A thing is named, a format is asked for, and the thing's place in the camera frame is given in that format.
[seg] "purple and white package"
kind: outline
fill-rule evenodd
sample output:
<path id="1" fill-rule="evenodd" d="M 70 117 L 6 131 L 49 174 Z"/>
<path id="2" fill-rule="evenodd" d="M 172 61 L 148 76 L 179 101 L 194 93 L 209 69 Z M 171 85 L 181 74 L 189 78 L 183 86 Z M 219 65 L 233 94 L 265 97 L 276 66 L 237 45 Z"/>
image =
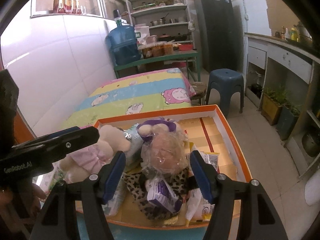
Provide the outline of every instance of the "purple and white package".
<path id="1" fill-rule="evenodd" d="M 180 211 L 182 202 L 172 191 L 168 183 L 163 178 L 155 177 L 146 182 L 148 191 L 147 200 L 159 207 L 165 208 L 171 213 Z"/>

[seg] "brown stool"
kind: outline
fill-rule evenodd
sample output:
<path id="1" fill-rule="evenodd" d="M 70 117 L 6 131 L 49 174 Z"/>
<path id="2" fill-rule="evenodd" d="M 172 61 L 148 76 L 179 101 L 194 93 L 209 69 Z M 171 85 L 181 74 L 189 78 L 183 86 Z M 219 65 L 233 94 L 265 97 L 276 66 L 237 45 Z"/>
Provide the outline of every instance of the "brown stool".
<path id="1" fill-rule="evenodd" d="M 196 94 L 191 97 L 191 100 L 197 100 L 199 99 L 199 105 L 204 105 L 204 96 L 207 92 L 207 85 L 202 82 L 192 82 L 190 85 L 195 90 Z"/>

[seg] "black refrigerator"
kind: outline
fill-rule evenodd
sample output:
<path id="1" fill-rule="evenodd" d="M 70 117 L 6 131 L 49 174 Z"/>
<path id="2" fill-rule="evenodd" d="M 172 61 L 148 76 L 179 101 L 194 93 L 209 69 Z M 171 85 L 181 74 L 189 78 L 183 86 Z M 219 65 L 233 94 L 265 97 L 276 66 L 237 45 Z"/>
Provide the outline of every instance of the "black refrigerator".
<path id="1" fill-rule="evenodd" d="M 240 39 L 231 0 L 195 0 L 195 5 L 204 69 L 236 70 Z"/>

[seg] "floor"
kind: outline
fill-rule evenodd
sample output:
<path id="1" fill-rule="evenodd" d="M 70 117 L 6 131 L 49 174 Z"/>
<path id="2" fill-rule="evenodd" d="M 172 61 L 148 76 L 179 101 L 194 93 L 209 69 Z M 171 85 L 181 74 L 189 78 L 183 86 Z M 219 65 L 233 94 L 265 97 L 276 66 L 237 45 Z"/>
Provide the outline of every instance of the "floor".
<path id="1" fill-rule="evenodd" d="M 201 81 L 208 83 L 209 74 L 201 72 Z M 209 104 L 219 103 L 219 94 L 212 90 Z M 285 226 L 289 240 L 300 240 L 320 210 L 320 203 L 308 206 L 304 187 L 311 174 L 300 181 L 298 171 L 282 146 L 275 127 L 244 97 L 243 113 L 239 113 L 240 93 L 231 98 L 227 121 L 238 140 L 252 177 L 259 180 L 272 200 Z"/>

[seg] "leopard print fabric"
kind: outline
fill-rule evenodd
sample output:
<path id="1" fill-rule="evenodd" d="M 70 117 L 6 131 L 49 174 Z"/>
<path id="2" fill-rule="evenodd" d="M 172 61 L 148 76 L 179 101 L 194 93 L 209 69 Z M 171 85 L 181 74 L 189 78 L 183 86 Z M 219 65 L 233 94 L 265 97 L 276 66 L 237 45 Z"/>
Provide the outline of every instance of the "leopard print fabric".
<path id="1" fill-rule="evenodd" d="M 149 203 L 147 200 L 147 191 L 145 188 L 142 189 L 140 186 L 139 179 L 141 175 L 143 176 L 142 172 L 123 175 L 123 179 L 127 185 L 127 188 L 132 194 L 135 203 L 139 207 L 139 210 L 150 220 L 169 219 L 177 216 L 178 212 L 171 213 L 164 208 L 154 206 L 153 204 Z M 183 200 L 182 195 L 185 195 L 188 192 L 187 176 L 188 168 L 185 168 L 178 175 L 166 179 L 173 192 L 181 201 Z"/>

